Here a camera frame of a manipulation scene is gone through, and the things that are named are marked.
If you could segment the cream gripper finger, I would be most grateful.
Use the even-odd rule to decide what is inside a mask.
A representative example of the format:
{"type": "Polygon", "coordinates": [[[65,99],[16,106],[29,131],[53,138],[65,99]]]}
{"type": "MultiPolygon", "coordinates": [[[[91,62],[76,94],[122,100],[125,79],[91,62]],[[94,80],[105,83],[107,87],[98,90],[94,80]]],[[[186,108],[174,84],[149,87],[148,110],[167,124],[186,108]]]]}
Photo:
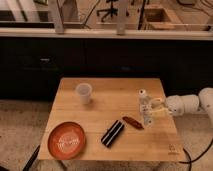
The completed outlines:
{"type": "Polygon", "coordinates": [[[152,101],[152,104],[155,104],[155,105],[166,105],[165,100],[162,98],[153,98],[151,101],[152,101]]]}
{"type": "Polygon", "coordinates": [[[167,108],[155,109],[155,110],[151,110],[151,115],[153,115],[153,116],[167,116],[167,115],[169,115],[169,111],[168,111],[167,108]]]}

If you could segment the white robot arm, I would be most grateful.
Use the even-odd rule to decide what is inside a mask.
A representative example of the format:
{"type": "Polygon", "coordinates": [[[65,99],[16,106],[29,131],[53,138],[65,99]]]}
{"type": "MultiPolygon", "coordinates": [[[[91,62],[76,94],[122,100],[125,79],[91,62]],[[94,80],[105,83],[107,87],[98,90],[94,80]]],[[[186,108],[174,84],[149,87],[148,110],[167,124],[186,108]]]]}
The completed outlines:
{"type": "Polygon", "coordinates": [[[165,107],[172,116],[207,114],[213,125],[213,88],[203,88],[198,94],[172,95],[165,99],[153,99],[152,109],[165,107]]]}

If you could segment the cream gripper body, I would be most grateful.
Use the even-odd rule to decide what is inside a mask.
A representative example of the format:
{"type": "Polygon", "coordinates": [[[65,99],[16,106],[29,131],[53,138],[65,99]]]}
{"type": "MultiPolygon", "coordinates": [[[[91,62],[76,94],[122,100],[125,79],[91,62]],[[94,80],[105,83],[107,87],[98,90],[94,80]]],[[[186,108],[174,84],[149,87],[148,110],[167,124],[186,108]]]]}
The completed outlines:
{"type": "Polygon", "coordinates": [[[195,113],[199,108],[199,98],[194,94],[168,96],[165,103],[173,116],[195,113]]]}

